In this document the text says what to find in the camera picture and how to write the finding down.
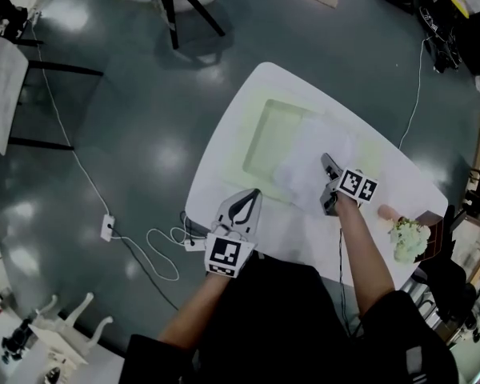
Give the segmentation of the black office chair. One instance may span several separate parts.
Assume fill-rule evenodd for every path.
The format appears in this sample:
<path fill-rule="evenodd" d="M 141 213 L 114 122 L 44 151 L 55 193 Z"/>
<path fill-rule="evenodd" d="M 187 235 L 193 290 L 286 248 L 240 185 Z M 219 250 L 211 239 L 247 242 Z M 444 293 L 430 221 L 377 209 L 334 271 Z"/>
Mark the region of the black office chair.
<path fill-rule="evenodd" d="M 461 326 L 471 313 L 477 293 L 467 282 L 464 269 L 452 260 L 455 240 L 452 225 L 455 207 L 449 205 L 442 220 L 442 245 L 440 251 L 420 262 L 417 272 L 430 288 L 438 315 L 444 323 L 456 322 Z"/>

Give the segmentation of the person's left forearm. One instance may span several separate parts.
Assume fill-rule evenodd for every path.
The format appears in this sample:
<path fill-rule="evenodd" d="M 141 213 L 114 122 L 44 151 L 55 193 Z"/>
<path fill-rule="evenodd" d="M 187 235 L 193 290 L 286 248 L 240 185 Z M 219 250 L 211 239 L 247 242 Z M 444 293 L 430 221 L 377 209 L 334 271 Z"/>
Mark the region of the person's left forearm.
<path fill-rule="evenodd" d="M 208 274 L 157 340 L 187 352 L 196 350 L 230 281 L 223 275 Z"/>

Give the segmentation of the person's right forearm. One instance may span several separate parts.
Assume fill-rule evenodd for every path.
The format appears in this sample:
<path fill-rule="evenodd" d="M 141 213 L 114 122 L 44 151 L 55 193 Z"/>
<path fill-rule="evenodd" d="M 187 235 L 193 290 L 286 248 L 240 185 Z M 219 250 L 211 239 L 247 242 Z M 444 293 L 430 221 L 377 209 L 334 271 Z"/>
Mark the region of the person's right forearm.
<path fill-rule="evenodd" d="M 381 298 L 395 291 L 394 282 L 356 201 L 339 193 L 335 209 L 345 239 L 359 313 L 363 317 Z"/>

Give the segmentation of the person's black clothing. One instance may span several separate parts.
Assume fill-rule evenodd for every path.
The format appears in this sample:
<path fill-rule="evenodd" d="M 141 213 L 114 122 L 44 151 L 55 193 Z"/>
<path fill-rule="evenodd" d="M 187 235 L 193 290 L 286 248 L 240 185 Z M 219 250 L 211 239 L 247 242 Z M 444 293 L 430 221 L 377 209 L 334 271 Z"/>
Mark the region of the person's black clothing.
<path fill-rule="evenodd" d="M 396 290 L 347 336 L 318 272 L 252 258 L 228 279 L 197 346 L 130 338 L 118 384 L 459 384 L 452 353 Z"/>

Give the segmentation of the black printed bag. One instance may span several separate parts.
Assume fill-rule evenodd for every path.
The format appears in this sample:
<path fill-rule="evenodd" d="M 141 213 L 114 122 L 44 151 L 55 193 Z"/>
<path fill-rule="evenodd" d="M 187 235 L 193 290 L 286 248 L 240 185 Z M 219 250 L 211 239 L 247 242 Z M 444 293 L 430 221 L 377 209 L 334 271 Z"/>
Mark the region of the black printed bag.
<path fill-rule="evenodd" d="M 439 2 L 421 5 L 419 20 L 425 31 L 425 48 L 434 62 L 434 70 L 457 70 L 462 63 L 458 52 L 456 31 L 462 24 L 462 14 L 452 4 L 440 6 Z"/>

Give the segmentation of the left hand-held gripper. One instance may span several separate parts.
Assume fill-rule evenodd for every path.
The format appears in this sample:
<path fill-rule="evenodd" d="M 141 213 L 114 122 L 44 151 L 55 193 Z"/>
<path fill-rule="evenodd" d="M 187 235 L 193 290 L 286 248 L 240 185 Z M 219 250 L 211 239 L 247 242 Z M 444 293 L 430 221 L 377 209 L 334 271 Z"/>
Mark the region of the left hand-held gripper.
<path fill-rule="evenodd" d="M 239 276 L 258 244 L 255 232 L 261 208 L 259 189 L 237 192 L 220 205 L 205 241 L 207 272 L 228 278 Z"/>

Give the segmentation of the white cloth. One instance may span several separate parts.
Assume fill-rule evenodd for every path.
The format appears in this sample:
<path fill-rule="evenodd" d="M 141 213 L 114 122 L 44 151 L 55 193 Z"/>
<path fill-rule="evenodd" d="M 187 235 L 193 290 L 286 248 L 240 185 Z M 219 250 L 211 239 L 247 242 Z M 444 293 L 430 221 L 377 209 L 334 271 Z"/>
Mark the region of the white cloth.
<path fill-rule="evenodd" d="M 357 138 L 342 124 L 324 118 L 304 118 L 293 136 L 290 151 L 273 173 L 273 183 L 308 215 L 324 215 L 320 197 L 330 179 L 322 164 L 328 154 L 340 168 L 352 160 Z"/>

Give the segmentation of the brown wooden desk organizer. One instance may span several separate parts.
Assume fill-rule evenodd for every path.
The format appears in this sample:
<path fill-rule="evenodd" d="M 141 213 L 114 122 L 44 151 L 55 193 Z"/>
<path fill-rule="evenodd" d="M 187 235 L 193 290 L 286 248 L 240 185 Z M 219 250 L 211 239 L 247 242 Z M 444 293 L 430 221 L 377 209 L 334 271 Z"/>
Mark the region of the brown wooden desk organizer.
<path fill-rule="evenodd" d="M 430 230 L 430 236 L 427 239 L 425 251 L 418 255 L 414 263 L 420 263 L 428 260 L 440 253 L 445 228 L 445 218 L 433 212 L 426 211 L 416 217 L 416 221 L 421 226 L 427 226 Z"/>

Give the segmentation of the grey table with black legs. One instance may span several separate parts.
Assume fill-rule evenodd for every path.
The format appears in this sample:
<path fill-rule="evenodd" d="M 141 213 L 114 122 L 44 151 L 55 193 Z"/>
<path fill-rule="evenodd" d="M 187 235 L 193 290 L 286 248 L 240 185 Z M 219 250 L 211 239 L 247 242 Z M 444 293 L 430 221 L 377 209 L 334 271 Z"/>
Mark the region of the grey table with black legs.
<path fill-rule="evenodd" d="M 27 72 L 31 69 L 103 76 L 103 72 L 85 67 L 43 60 L 29 60 L 17 45 L 0 37 L 0 154 L 4 155 L 9 145 L 72 151 L 74 148 L 68 145 L 10 136 L 23 83 Z"/>

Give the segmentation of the white flowers in pink vase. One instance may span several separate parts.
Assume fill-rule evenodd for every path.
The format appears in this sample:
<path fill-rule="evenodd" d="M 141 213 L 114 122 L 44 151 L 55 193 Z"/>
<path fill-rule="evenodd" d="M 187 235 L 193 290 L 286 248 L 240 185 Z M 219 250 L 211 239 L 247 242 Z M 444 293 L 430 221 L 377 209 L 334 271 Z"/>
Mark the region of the white flowers in pink vase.
<path fill-rule="evenodd" d="M 389 236 L 394 246 L 394 260 L 405 264 L 414 263 L 416 257 L 423 254 L 427 248 L 430 228 L 401 216 L 388 205 L 380 205 L 378 215 L 392 223 Z"/>

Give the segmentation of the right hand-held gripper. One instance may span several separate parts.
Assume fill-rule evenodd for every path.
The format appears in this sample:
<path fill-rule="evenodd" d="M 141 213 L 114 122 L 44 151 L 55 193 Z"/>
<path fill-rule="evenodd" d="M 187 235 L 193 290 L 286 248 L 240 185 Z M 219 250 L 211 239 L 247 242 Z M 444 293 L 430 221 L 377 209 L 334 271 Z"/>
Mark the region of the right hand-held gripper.
<path fill-rule="evenodd" d="M 321 163 L 329 183 L 326 185 L 320 203 L 326 216 L 336 216 L 335 205 L 339 194 L 356 201 L 358 205 L 370 204 L 378 182 L 359 170 L 341 169 L 328 153 L 321 156 Z"/>

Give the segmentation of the pale green sink tray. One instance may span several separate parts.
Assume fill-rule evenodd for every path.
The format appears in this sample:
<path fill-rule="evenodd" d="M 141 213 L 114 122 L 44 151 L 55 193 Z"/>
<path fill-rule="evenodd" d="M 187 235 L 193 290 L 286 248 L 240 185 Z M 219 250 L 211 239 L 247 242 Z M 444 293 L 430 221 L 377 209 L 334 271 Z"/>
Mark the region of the pale green sink tray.
<path fill-rule="evenodd" d="M 340 118 L 328 106 L 302 105 L 278 91 L 267 91 L 253 95 L 246 105 L 222 170 L 223 180 L 239 189 L 259 188 L 265 197 L 293 205 L 273 183 L 273 173 L 290 151 L 300 122 L 316 117 L 324 118 L 329 124 L 342 124 L 356 136 L 354 157 L 346 167 L 357 168 L 372 178 L 379 176 L 382 152 L 376 137 Z"/>

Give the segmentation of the white curved-leg furniture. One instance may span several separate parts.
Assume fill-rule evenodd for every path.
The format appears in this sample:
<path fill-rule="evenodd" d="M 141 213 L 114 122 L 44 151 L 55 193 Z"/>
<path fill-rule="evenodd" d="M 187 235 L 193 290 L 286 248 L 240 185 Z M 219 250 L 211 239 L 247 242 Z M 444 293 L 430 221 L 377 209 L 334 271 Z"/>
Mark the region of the white curved-leg furniture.
<path fill-rule="evenodd" d="M 91 338 L 88 338 L 76 330 L 76 321 L 89 304 L 91 304 L 93 299 L 94 294 L 89 292 L 81 304 L 64 320 L 61 318 L 48 319 L 45 318 L 45 314 L 52 310 L 58 302 L 58 296 L 53 295 L 51 302 L 47 306 L 36 311 L 36 317 L 29 324 L 29 329 L 41 342 L 47 345 L 50 350 L 70 360 L 75 366 L 87 365 L 88 361 L 86 357 L 98 344 L 105 327 L 114 322 L 111 316 L 107 316 L 101 320 Z"/>

